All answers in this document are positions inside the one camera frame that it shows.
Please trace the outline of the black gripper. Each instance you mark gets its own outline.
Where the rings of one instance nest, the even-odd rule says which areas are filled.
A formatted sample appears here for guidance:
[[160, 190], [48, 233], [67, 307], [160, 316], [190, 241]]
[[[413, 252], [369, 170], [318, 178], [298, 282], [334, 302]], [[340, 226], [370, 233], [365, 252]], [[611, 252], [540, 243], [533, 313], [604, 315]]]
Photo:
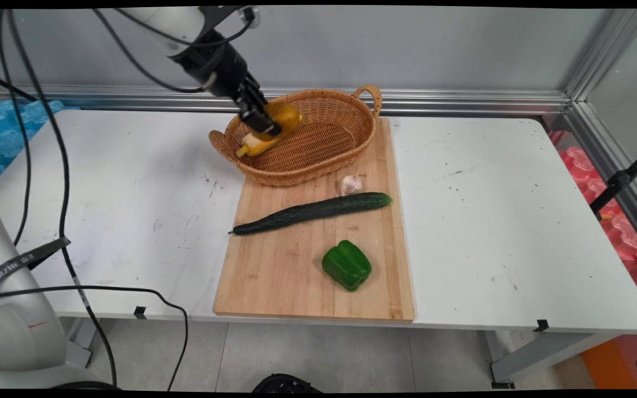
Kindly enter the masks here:
[[180, 65], [187, 75], [205, 85], [212, 74], [214, 83], [206, 88], [217, 97], [232, 98], [238, 106], [242, 123], [252, 129], [258, 137], [276, 137], [281, 125], [273, 121], [265, 106], [268, 101], [260, 84], [249, 73], [245, 59], [230, 43], [209, 46], [224, 37], [212, 29], [199, 36], [193, 47], [185, 48], [170, 59]]

